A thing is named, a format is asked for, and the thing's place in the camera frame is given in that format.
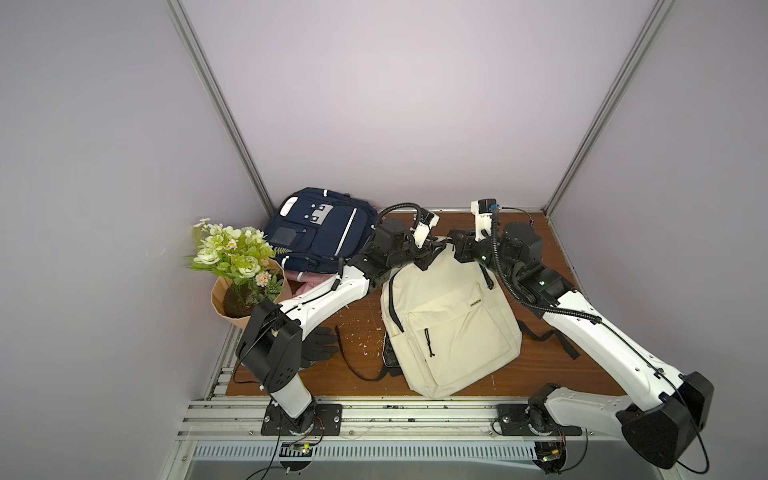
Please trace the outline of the navy blue backpack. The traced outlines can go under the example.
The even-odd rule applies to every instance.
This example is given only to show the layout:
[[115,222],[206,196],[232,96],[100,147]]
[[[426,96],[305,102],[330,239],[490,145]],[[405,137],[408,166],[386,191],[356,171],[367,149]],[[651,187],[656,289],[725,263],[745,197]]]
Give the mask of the navy blue backpack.
[[364,200],[307,187],[283,201],[264,237],[283,269],[333,274],[341,259],[365,245],[377,217],[377,210]]

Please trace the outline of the cream canvas backpack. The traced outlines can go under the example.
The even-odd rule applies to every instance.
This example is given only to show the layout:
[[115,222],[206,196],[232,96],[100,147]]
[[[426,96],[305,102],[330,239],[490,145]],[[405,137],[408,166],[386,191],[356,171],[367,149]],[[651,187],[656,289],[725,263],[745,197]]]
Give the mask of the cream canvas backpack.
[[503,284],[477,261],[456,260],[452,246],[426,269],[410,263],[392,273],[380,300],[386,337],[374,379],[402,376],[430,399],[455,394],[515,360],[524,336],[555,337],[572,359],[580,355],[561,332],[537,335],[518,321]]

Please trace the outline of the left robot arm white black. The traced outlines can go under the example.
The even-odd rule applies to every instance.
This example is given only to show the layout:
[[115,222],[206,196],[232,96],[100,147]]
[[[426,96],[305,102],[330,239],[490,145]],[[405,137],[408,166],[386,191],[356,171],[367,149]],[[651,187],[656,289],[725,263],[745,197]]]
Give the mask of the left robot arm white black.
[[380,218],[362,249],[339,262],[333,278],[305,295],[257,304],[237,347],[238,366],[245,367],[278,406],[278,415],[294,431],[313,423],[316,401],[299,377],[304,341],[325,320],[360,300],[389,280],[394,272],[414,264],[426,269],[445,248],[431,234],[439,216],[420,210],[411,226]]

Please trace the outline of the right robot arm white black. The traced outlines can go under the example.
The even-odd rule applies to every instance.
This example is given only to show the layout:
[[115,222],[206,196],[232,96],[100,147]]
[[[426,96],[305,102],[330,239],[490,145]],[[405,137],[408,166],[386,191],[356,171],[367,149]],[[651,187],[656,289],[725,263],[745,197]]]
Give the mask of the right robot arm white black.
[[678,466],[708,418],[714,386],[706,377],[681,373],[600,314],[572,282],[542,263],[543,242],[531,225],[509,223],[502,235],[453,229],[448,237],[458,261],[495,273],[520,305],[577,345],[623,390],[609,396],[549,383],[528,400],[533,432],[600,432],[625,440],[660,469]]

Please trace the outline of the pink backpack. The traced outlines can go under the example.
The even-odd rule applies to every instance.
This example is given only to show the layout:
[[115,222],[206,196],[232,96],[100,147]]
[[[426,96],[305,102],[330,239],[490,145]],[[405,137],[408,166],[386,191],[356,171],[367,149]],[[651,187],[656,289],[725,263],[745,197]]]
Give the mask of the pink backpack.
[[287,252],[280,264],[302,293],[338,273],[339,262],[356,255],[374,232],[378,212],[369,206],[309,203],[281,225],[285,241],[274,243]]

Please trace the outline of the black glove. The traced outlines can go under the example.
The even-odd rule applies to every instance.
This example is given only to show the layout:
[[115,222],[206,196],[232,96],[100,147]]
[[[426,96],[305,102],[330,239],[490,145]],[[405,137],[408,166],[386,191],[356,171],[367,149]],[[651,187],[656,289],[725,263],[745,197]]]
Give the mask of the black glove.
[[328,327],[317,327],[302,342],[300,368],[328,361],[338,351],[338,335]]

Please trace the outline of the artificial green flower bouquet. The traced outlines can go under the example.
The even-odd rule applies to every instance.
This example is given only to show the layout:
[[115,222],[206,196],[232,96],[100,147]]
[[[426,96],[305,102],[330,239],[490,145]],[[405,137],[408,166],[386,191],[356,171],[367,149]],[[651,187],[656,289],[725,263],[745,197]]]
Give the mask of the artificial green flower bouquet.
[[222,307],[229,317],[245,317],[263,300],[276,300],[286,287],[276,262],[282,252],[264,232],[254,227],[233,227],[208,218],[192,226],[196,252],[188,266],[228,282]]

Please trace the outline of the brown paper flower pot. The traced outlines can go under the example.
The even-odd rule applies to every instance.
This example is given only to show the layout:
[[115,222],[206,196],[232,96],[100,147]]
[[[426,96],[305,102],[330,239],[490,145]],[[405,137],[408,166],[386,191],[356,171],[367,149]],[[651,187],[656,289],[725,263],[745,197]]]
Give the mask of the brown paper flower pot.
[[244,329],[255,306],[270,300],[275,305],[291,299],[293,293],[282,267],[274,259],[266,259],[266,266],[256,276],[242,284],[219,276],[211,291],[211,304],[216,313]]

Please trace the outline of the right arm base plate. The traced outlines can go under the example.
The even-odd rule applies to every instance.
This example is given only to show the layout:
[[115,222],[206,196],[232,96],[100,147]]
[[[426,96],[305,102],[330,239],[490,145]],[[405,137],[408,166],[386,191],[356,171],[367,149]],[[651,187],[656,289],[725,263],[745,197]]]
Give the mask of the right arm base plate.
[[496,406],[492,430],[502,436],[579,437],[583,430],[557,424],[544,410],[524,403],[502,403]]

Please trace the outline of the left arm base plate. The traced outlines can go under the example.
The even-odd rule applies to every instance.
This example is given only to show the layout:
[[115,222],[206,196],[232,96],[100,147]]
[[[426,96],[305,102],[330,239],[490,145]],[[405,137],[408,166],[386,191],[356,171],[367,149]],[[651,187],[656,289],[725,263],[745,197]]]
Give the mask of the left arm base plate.
[[266,408],[260,434],[262,436],[338,436],[341,430],[343,406],[338,403],[316,404],[297,418],[288,415],[272,401]]

